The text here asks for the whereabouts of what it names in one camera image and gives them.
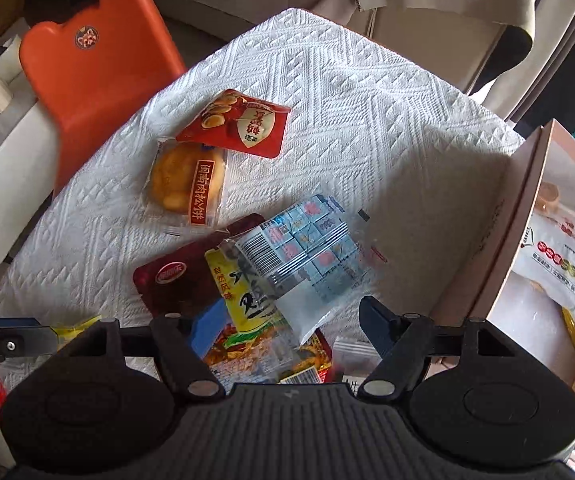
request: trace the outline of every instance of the open box lid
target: open box lid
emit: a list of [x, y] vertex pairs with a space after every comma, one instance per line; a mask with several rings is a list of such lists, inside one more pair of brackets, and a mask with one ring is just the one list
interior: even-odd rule
[[539, 128], [510, 157], [499, 197], [478, 247], [432, 309], [431, 316], [437, 324], [461, 326], [466, 317], [487, 317], [493, 307], [529, 221], [554, 124], [560, 127], [552, 121]]
[[511, 156], [488, 228], [431, 316], [452, 326], [466, 317], [488, 319], [571, 384], [575, 349], [561, 307], [511, 274], [542, 180], [575, 191], [575, 140], [556, 121]]
[[460, 326], [466, 317], [490, 316], [517, 256], [541, 180], [575, 191], [575, 141], [554, 120], [510, 157], [477, 250], [432, 309], [436, 323]]

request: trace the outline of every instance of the table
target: table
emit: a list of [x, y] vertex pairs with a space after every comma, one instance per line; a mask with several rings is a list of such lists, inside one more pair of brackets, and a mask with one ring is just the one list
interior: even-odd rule
[[[289, 9], [236, 38], [155, 95], [79, 170], [0, 283], [0, 316], [74, 324], [149, 322], [133, 270], [200, 235], [140, 221], [156, 138], [173, 136], [217, 92], [292, 107], [275, 159], [231, 152], [220, 222], [267, 218], [314, 191], [370, 216], [389, 263], [370, 292], [398, 313], [428, 313], [490, 215], [507, 155], [522, 139], [444, 81], [376, 43]], [[323, 329], [365, 339], [358, 296]], [[35, 366], [0, 366], [7, 388]], [[130, 365], [152, 370], [152, 364]]]

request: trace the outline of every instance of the red snack package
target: red snack package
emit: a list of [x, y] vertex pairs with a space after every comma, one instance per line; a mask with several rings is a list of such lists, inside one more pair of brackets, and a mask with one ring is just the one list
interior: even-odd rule
[[222, 91], [176, 136], [176, 140], [274, 158], [281, 151], [288, 113], [276, 105], [228, 89]]
[[213, 232], [138, 267], [132, 280], [152, 315], [178, 312], [186, 317], [195, 317], [215, 303], [221, 295], [212, 279], [205, 252], [225, 238], [245, 233], [263, 221], [261, 215], [248, 215], [229, 224], [223, 231]]

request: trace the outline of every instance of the chair backrest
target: chair backrest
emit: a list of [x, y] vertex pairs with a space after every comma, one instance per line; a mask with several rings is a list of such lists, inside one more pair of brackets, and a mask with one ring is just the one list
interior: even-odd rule
[[99, 0], [61, 25], [39, 23], [24, 37], [20, 58], [60, 130], [55, 194], [186, 70], [152, 0]]

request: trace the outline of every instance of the barcode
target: barcode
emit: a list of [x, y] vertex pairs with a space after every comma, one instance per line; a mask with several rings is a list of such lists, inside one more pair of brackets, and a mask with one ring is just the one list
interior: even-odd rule
[[290, 375], [279, 381], [281, 384], [321, 384], [321, 378], [316, 371], [316, 367], [311, 366], [298, 374]]
[[262, 276], [266, 276], [283, 263], [264, 237], [263, 232], [242, 243], [240, 249]]

